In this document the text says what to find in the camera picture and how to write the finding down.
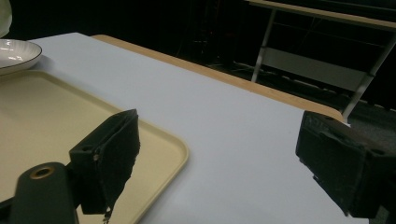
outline floor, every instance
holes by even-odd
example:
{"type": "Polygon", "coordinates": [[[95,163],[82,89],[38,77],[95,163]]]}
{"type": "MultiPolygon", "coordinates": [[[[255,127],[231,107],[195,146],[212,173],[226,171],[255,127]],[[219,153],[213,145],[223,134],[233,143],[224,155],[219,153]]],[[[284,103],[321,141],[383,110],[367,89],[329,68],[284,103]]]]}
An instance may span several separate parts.
{"type": "MultiPolygon", "coordinates": [[[[204,65],[246,80],[251,79],[254,69],[249,65],[241,63],[224,65],[213,62],[204,65]]],[[[351,96],[351,92],[327,87],[321,83],[312,83],[309,81],[308,84],[303,78],[269,67],[264,67],[260,71],[257,82],[273,89],[285,91],[333,107],[340,111],[345,108],[351,96]]],[[[361,101],[349,116],[348,123],[356,132],[376,141],[382,147],[394,150],[396,153],[396,111],[387,110],[378,105],[368,105],[361,101]]],[[[370,219],[370,224],[383,224],[387,216],[387,210],[381,207],[377,217],[370,219]]]]}

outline white plate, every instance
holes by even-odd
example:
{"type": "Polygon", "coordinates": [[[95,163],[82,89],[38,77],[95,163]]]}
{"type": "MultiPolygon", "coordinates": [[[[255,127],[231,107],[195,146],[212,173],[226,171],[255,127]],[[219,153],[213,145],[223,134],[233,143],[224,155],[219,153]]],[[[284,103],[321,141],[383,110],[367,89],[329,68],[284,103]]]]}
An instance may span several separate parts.
{"type": "Polygon", "coordinates": [[[0,76],[32,67],[41,52],[41,47],[31,42],[0,39],[0,76]]]}

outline metal table leg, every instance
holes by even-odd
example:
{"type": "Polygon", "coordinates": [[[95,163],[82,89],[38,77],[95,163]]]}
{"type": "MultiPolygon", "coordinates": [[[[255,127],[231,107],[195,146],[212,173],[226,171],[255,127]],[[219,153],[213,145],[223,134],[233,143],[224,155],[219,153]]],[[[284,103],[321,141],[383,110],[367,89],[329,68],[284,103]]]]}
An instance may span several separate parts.
{"type": "Polygon", "coordinates": [[[363,96],[363,94],[366,91],[367,87],[373,81],[373,79],[374,79],[374,77],[376,75],[376,72],[379,70],[379,68],[381,67],[382,63],[387,59],[388,55],[392,51],[392,49],[395,46],[395,44],[396,44],[396,33],[393,34],[393,37],[388,42],[388,44],[385,46],[384,50],[382,51],[381,55],[379,56],[379,58],[376,61],[375,65],[373,66],[373,68],[370,70],[370,72],[367,74],[367,76],[364,77],[361,80],[361,84],[359,84],[359,87],[355,91],[355,93],[353,94],[351,101],[349,102],[347,107],[344,109],[343,118],[344,118],[345,122],[347,122],[347,118],[349,117],[349,115],[352,112],[353,108],[355,108],[356,104],[358,103],[358,101],[363,96]]]}
{"type": "Polygon", "coordinates": [[[260,69],[262,67],[262,61],[264,59],[265,49],[267,47],[268,39],[270,38],[271,30],[274,24],[276,15],[276,9],[272,9],[270,20],[268,21],[267,29],[265,30],[264,39],[262,41],[262,47],[260,48],[259,57],[257,57],[256,66],[254,67],[252,82],[256,82],[257,76],[259,75],[260,69]]]}

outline beige tray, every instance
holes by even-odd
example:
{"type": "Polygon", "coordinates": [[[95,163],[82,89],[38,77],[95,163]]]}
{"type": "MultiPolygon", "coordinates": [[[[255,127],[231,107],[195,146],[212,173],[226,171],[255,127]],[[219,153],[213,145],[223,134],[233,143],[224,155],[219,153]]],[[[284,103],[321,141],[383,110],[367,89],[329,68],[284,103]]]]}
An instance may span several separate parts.
{"type": "MultiPolygon", "coordinates": [[[[48,161],[69,163],[68,151],[118,112],[43,72],[0,77],[0,201],[13,196],[19,175],[27,169],[48,161]]],[[[189,157],[180,139],[141,119],[139,135],[140,154],[112,223],[136,223],[189,157]]],[[[78,218],[82,224],[97,224],[103,216],[84,216],[78,209],[78,218]]]]}

